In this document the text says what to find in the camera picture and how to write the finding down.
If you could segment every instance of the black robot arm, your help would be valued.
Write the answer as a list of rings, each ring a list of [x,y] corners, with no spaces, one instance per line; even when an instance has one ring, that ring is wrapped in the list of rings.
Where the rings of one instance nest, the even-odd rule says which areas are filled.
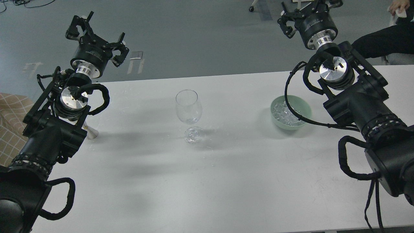
[[[118,67],[128,53],[122,42],[124,33],[115,43],[108,43],[93,33],[89,26],[92,14],[87,19],[74,16],[66,32],[68,39],[79,42],[70,62],[73,70],[57,67],[52,75],[37,76],[43,93],[23,120],[27,124],[23,131],[23,135],[28,137],[27,143],[9,167],[0,166],[2,233],[28,233],[37,216],[57,220],[72,208],[75,182],[70,178],[48,181],[48,177],[57,162],[66,163],[79,150],[87,135],[82,129],[87,115],[98,114],[109,105],[108,89],[101,84],[92,84],[91,79],[102,76],[109,60]],[[77,26],[84,31],[81,37]],[[113,56],[114,50],[121,54]],[[42,78],[52,78],[46,88],[41,83]],[[90,111],[88,95],[94,90],[102,92],[104,103]],[[65,208],[56,214],[43,210],[51,188],[65,182],[69,184]]]
[[[333,43],[338,30],[329,15],[329,9],[341,6],[342,1],[329,1],[331,6],[326,2],[316,0],[294,12],[287,12],[286,6],[282,4],[284,14],[278,22],[287,35],[286,22],[293,21],[305,47],[317,50],[306,64],[303,73],[305,85],[309,90],[328,97],[323,106],[337,125],[347,127],[355,123],[366,141],[360,143],[349,137],[340,141],[341,169],[353,178],[379,179],[391,196],[404,194],[408,202],[414,205],[414,126],[407,126],[384,104],[388,99],[384,89],[388,84],[385,78],[349,42]],[[308,80],[311,71],[320,74],[320,88]],[[341,92],[335,95],[331,89]],[[347,142],[365,148],[372,174],[352,173],[346,164]]]

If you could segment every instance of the white table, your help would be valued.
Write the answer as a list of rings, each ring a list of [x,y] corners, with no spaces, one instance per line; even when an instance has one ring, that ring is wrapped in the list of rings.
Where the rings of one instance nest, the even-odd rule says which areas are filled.
[[[414,123],[414,66],[377,67],[389,82],[386,105],[407,125]],[[99,130],[75,156],[54,166],[51,179],[76,182],[75,204],[61,220],[39,217],[37,232],[284,233],[367,228],[364,207],[369,181],[346,176],[338,164],[338,140],[357,132],[306,125],[277,128],[270,103],[283,94],[288,72],[105,83],[111,104],[87,122]],[[302,72],[289,94],[311,105],[313,118],[332,119],[325,96],[309,91]],[[317,76],[311,80],[316,83]],[[193,89],[203,106],[207,136],[190,145],[189,127],[175,113],[175,95]],[[98,106],[100,94],[91,97]],[[348,146],[349,165],[370,173],[362,148]],[[54,187],[44,209],[60,211],[67,187]],[[380,188],[386,227],[414,223],[403,195]],[[375,202],[368,211],[378,227]]]

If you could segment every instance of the green bowl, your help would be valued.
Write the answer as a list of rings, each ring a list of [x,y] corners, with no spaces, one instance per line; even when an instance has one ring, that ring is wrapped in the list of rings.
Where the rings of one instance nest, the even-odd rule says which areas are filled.
[[[293,107],[293,109],[296,110],[296,112],[300,112],[300,114],[308,119],[310,119],[312,117],[312,109],[309,106],[309,104],[294,95],[288,95],[287,99],[289,101],[289,104]],[[273,107],[276,104],[283,104],[283,102],[285,101],[284,99],[284,95],[283,96],[279,96],[278,98],[274,99],[272,104],[270,105],[270,116],[272,117],[272,121],[275,125],[277,125],[278,127],[282,128],[282,129],[286,129],[286,130],[297,130],[299,128],[301,128],[302,126],[304,126],[305,124],[307,124],[306,122],[303,122],[303,124],[298,125],[298,126],[290,126],[287,125],[283,122],[280,122],[276,119],[275,116],[273,116]]]

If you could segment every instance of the plaid fabric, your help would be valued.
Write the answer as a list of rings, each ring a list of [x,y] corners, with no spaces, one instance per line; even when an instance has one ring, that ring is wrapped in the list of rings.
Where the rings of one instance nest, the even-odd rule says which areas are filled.
[[[22,121],[32,106],[26,96],[0,93],[0,165],[8,166],[26,143]]]

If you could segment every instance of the glass base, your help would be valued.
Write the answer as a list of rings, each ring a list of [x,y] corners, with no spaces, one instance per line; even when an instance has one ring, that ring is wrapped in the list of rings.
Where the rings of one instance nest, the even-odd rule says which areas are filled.
[[[184,133],[184,139],[190,144],[201,142],[204,138],[204,131],[200,127],[190,127]]]

